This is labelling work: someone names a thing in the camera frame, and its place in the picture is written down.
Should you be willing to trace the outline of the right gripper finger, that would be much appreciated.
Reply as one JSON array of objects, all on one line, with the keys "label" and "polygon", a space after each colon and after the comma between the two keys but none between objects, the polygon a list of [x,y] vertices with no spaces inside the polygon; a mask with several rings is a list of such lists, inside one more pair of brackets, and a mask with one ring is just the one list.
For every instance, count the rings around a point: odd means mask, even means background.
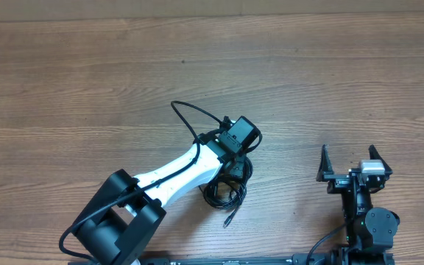
[{"label": "right gripper finger", "polygon": [[392,169],[391,167],[386,163],[386,161],[379,155],[377,149],[375,148],[375,146],[372,144],[369,146],[368,148],[369,150],[369,154],[370,154],[370,159],[371,160],[379,160],[380,162],[382,162],[383,166],[384,166],[384,174],[385,175],[391,175],[392,174]]},{"label": "right gripper finger", "polygon": [[326,144],[322,145],[319,169],[316,181],[328,181],[330,175],[333,175],[333,167],[328,157],[328,148]]}]

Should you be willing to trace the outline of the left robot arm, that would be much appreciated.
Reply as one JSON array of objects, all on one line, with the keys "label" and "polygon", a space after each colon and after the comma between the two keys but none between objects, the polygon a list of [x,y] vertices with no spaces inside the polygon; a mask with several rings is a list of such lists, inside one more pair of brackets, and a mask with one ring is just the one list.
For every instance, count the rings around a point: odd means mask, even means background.
[{"label": "left robot arm", "polygon": [[137,264],[166,215],[191,189],[244,162],[260,130],[246,117],[224,120],[200,134],[182,156],[154,171],[130,176],[119,169],[103,182],[69,232],[89,252],[90,264]]}]

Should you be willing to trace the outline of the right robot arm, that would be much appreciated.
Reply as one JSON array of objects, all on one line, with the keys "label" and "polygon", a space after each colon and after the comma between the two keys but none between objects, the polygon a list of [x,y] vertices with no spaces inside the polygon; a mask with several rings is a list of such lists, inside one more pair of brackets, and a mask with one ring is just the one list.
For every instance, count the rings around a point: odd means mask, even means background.
[{"label": "right robot arm", "polygon": [[[316,181],[328,184],[329,194],[342,198],[344,223],[321,238],[307,254],[307,264],[393,264],[394,236],[398,231],[400,217],[393,211],[377,208],[371,195],[385,187],[393,173],[379,155],[375,146],[368,148],[370,158],[361,160],[357,167],[346,174],[335,174],[326,145],[322,146]],[[334,247],[320,255],[316,249],[340,231],[346,231],[346,244]]]}]

